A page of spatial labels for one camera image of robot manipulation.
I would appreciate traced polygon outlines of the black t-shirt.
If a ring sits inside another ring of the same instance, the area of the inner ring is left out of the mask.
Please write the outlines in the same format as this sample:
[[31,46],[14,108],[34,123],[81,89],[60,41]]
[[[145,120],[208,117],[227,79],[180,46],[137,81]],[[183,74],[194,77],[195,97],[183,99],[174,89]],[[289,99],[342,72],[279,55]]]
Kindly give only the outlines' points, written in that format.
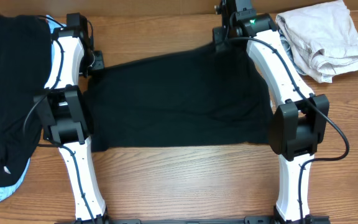
[[248,54],[213,44],[94,72],[91,148],[267,144],[269,89]]

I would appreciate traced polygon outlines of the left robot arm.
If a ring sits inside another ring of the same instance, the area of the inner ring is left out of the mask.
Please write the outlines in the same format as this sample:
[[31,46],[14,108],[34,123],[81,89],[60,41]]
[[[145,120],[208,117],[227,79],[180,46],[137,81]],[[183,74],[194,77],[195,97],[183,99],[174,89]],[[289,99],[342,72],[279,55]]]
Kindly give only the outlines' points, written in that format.
[[52,34],[52,69],[34,98],[44,139],[57,147],[67,167],[75,199],[75,223],[109,223],[91,156],[93,119],[78,86],[94,62],[86,27],[65,26]]

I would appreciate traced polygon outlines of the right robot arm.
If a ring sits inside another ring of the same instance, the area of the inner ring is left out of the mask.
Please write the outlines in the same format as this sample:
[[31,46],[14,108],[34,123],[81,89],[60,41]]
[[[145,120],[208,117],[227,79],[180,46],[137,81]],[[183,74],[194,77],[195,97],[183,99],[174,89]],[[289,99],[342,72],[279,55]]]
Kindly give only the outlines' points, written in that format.
[[308,206],[311,163],[322,143],[329,111],[325,95],[315,95],[297,74],[268,14],[253,9],[230,11],[218,7],[222,27],[213,29],[217,50],[229,44],[245,44],[247,55],[261,69],[273,95],[276,110],[268,131],[268,143],[278,155],[279,193],[271,217],[247,217],[247,223],[330,223],[315,216]]

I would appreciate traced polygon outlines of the blue grey folded garment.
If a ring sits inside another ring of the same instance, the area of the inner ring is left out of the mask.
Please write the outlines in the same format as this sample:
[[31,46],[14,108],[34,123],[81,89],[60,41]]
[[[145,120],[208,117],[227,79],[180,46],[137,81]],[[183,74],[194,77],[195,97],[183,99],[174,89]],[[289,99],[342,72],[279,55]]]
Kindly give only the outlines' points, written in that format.
[[292,54],[292,51],[291,51],[291,47],[290,47],[290,44],[287,40],[287,38],[284,36],[283,32],[281,29],[278,30],[278,33],[280,34],[280,41],[283,45],[283,48],[288,56],[288,58],[291,60],[295,70],[300,74],[300,75],[306,75],[306,73],[296,65],[295,61],[294,61],[294,58],[293,58],[293,54]]

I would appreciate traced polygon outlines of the white folded garment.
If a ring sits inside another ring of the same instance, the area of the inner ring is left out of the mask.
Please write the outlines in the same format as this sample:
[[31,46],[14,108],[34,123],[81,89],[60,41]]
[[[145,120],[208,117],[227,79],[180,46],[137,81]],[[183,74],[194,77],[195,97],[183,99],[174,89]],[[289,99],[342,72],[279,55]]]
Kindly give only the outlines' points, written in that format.
[[319,83],[358,71],[358,32],[343,1],[331,1],[277,14],[293,62]]

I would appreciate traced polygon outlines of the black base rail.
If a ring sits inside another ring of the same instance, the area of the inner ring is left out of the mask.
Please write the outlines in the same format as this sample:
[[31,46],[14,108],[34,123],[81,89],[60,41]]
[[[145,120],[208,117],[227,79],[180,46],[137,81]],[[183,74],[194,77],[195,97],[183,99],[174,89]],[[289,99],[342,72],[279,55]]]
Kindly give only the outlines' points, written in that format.
[[[273,216],[249,216],[242,219],[196,219],[196,220],[148,220],[142,221],[139,219],[121,219],[112,220],[108,216],[104,218],[97,218],[94,223],[110,223],[110,224],[271,224],[280,223],[275,221]],[[59,224],[92,224],[91,220],[81,221],[75,220],[71,222],[58,222]],[[330,224],[329,217],[311,217],[306,219],[305,223],[312,224]]]

